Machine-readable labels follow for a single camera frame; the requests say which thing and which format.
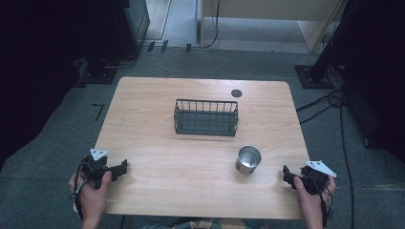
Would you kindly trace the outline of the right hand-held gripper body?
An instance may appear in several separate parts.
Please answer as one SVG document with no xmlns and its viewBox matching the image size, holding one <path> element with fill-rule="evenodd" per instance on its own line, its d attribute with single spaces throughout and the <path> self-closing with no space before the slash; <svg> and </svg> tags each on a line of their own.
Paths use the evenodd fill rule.
<svg viewBox="0 0 405 229">
<path fill-rule="evenodd" d="M 311 195 L 323 192 L 329 176 L 337 177 L 337 174 L 322 160 L 308 160 L 301 168 L 302 181 L 305 189 Z"/>
</svg>

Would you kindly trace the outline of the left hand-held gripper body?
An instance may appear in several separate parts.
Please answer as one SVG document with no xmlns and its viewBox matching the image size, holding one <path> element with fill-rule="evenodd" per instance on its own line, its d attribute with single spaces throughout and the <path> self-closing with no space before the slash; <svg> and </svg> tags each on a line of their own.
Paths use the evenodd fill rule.
<svg viewBox="0 0 405 229">
<path fill-rule="evenodd" d="M 106 189 L 109 186 L 111 183 L 111 172 L 106 166 L 106 155 L 106 151 L 100 151 L 94 148 L 90 149 L 90 154 L 85 157 L 82 164 L 84 178 L 80 183 L 81 186 L 84 186 L 89 182 L 94 184 L 96 190 Z"/>
</svg>

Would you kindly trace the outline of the person's right hand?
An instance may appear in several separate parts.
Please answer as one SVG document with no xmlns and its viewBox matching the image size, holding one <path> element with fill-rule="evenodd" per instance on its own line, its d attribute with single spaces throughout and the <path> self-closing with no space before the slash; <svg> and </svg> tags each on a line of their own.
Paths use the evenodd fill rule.
<svg viewBox="0 0 405 229">
<path fill-rule="evenodd" d="M 327 190 L 322 193 L 322 198 L 318 195 L 310 195 L 299 177 L 294 178 L 296 190 L 298 192 L 298 203 L 302 213 L 303 220 L 305 219 L 321 219 L 323 220 L 322 201 L 328 203 L 330 195 L 334 192 L 336 184 L 334 177 L 329 176 Z"/>
</svg>

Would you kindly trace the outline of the person's left hand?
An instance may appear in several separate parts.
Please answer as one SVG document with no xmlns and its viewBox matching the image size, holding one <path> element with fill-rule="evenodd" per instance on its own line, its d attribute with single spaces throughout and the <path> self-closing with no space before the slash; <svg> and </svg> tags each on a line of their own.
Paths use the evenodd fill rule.
<svg viewBox="0 0 405 229">
<path fill-rule="evenodd" d="M 109 186 L 106 189 L 98 190 L 89 185 L 82 187 L 79 193 L 79 200 L 81 202 L 83 219 L 102 218 L 107 204 Z"/>
</svg>

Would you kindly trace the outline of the silver metal cup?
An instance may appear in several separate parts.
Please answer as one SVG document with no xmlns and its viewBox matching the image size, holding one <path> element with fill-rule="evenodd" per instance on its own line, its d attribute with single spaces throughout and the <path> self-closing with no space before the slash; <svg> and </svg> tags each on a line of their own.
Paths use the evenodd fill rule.
<svg viewBox="0 0 405 229">
<path fill-rule="evenodd" d="M 236 169 L 243 175 L 252 174 L 262 161 L 262 155 L 260 151 L 251 145 L 245 145 L 242 147 L 236 159 Z"/>
</svg>

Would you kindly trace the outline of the person's legs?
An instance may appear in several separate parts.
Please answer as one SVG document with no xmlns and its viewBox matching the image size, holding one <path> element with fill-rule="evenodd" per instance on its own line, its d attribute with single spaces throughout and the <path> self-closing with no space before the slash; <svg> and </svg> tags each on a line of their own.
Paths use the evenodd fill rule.
<svg viewBox="0 0 405 229">
<path fill-rule="evenodd" d="M 264 219 L 137 217 L 135 229 L 269 229 Z"/>
</svg>

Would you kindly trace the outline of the dark curtain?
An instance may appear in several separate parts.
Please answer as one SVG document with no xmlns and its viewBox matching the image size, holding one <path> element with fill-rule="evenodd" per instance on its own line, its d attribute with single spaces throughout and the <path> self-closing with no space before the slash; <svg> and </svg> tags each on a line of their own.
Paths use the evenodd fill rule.
<svg viewBox="0 0 405 229">
<path fill-rule="evenodd" d="M 109 0 L 0 0 L 0 170 L 35 139 L 96 53 Z"/>
<path fill-rule="evenodd" d="M 366 137 L 405 162 L 405 0 L 357 0 L 344 71 Z"/>
</svg>

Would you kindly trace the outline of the black computer cabinet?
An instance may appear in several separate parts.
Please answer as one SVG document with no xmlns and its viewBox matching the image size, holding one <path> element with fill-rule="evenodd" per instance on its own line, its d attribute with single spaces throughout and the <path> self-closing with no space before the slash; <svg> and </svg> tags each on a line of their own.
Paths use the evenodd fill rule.
<svg viewBox="0 0 405 229">
<path fill-rule="evenodd" d="M 122 58 L 137 57 L 150 19 L 145 0 L 112 0 Z"/>
</svg>

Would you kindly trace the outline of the light wooden furniture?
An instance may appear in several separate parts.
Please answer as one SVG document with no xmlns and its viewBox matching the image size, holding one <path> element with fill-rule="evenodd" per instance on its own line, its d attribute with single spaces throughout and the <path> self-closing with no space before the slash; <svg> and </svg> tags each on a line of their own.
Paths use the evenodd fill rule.
<svg viewBox="0 0 405 229">
<path fill-rule="evenodd" d="M 313 52 L 325 30 L 346 0 L 199 0 L 201 7 L 200 45 L 203 46 L 205 18 L 274 19 L 296 21 Z"/>
</svg>

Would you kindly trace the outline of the black stand base plate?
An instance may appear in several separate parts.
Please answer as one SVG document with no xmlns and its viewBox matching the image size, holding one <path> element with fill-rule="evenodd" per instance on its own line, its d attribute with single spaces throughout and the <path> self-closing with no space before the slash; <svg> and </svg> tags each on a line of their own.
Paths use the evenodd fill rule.
<svg viewBox="0 0 405 229">
<path fill-rule="evenodd" d="M 112 84 L 116 76 L 116 68 L 99 66 L 93 61 L 82 57 L 73 62 L 80 77 L 76 83 L 78 88 L 85 88 L 87 84 Z"/>
</svg>

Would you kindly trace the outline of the black stand with base plate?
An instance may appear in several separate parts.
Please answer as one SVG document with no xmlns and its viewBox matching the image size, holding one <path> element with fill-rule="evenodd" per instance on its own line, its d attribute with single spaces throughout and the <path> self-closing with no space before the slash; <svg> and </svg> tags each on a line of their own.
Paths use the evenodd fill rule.
<svg viewBox="0 0 405 229">
<path fill-rule="evenodd" d="M 295 71 L 304 89 L 333 89 L 334 84 L 328 76 L 329 65 L 337 59 L 348 56 L 350 32 L 354 31 L 357 10 L 363 0 L 348 0 L 343 17 L 327 47 L 322 51 L 314 65 L 295 65 Z"/>
</svg>

